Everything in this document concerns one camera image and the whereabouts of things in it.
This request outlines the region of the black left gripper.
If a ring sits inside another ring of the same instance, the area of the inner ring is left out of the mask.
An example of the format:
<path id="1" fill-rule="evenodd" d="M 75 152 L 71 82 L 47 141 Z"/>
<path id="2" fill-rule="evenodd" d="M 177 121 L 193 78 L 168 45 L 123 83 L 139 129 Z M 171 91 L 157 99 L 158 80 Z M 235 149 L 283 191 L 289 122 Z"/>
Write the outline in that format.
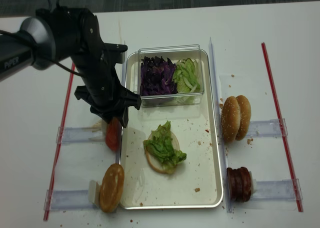
<path id="1" fill-rule="evenodd" d="M 126 128 L 128 108 L 140 109 L 141 97 L 121 85 L 115 65 L 124 63 L 128 47 L 124 44 L 103 42 L 98 18 L 87 8 L 60 7 L 53 11 L 37 9 L 53 34 L 55 46 L 52 60 L 71 58 L 84 85 L 74 92 L 76 99 L 90 105 L 90 111 L 107 124 L 119 118 Z"/>

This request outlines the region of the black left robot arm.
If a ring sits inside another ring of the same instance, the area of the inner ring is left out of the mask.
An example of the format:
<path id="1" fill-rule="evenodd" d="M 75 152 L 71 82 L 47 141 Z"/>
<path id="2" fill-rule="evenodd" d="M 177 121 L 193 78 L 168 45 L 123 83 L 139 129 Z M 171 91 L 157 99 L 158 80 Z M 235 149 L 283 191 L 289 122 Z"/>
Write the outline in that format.
<path id="1" fill-rule="evenodd" d="M 7 79 L 32 66 L 46 70 L 70 58 L 74 75 L 84 84 L 75 97 L 90 105 L 90 111 L 106 122 L 129 121 L 128 108 L 140 109 L 141 97 L 123 87 L 115 65 L 125 60 L 127 46 L 103 42 L 96 15 L 86 8 L 38 9 L 15 33 L 1 31 L 0 77 Z"/>

